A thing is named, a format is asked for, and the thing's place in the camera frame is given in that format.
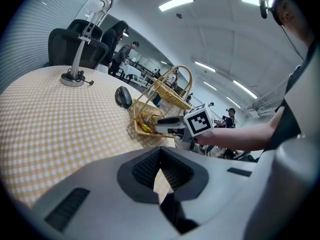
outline lamp base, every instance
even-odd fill
[[[83,80],[76,81],[74,79],[70,79],[70,77],[68,77],[69,75],[70,73],[63,73],[61,75],[60,82],[65,86],[69,86],[69,87],[79,87],[84,85],[85,82],[83,80],[86,79],[84,76],[82,76]]]

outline lamp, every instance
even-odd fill
[[[84,71],[83,70],[79,71],[79,63],[80,63],[81,55],[86,42],[89,44],[91,41],[91,33],[95,28],[95,25],[99,22],[100,19],[102,19],[104,15],[107,14],[107,11],[109,10],[110,6],[111,6],[111,0],[94,0],[89,5],[89,10],[92,13],[94,13],[94,15],[91,18],[88,26],[86,26],[86,28],[82,32],[82,34],[78,36],[78,38],[81,40],[81,43],[79,45],[78,50],[76,51],[71,70],[61,75],[60,81],[65,86],[78,87],[78,86],[82,86],[85,82],[87,82],[84,76]],[[93,26],[91,27],[90,25],[94,18],[96,18],[96,20]],[[90,85],[93,85],[94,81],[87,82],[87,83],[89,83]]]

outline hand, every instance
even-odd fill
[[[198,143],[199,145],[210,145],[214,137],[215,135],[212,131],[207,131],[195,137],[195,143]]]

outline black office chair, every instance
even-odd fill
[[[68,65],[73,64],[81,40],[79,34],[72,30],[56,28],[48,40],[49,65]],[[91,39],[90,43],[84,45],[80,67],[96,69],[99,63],[109,52],[109,47],[104,43]]]
[[[84,20],[84,19],[75,19],[74,21],[71,22],[71,24],[68,26],[67,30],[72,30],[74,32],[77,32],[79,34],[82,34],[82,32],[85,30],[85,28],[88,26],[89,21]],[[90,27],[88,28],[87,31],[90,31],[90,28],[93,27],[93,23],[90,24]],[[96,39],[98,41],[101,40],[103,31],[100,27],[97,25],[94,26],[94,29],[92,30],[91,37],[93,39]]]

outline yellow checkered tablecloth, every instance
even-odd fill
[[[64,86],[60,77],[68,68],[37,69],[0,95],[1,177],[13,197],[28,206],[90,162],[143,148],[175,146],[170,138],[138,135],[133,127],[126,130],[131,114],[117,106],[115,92],[125,86],[137,99],[139,91],[88,68],[82,69],[93,85]],[[169,188],[159,172],[154,191],[160,200]]]

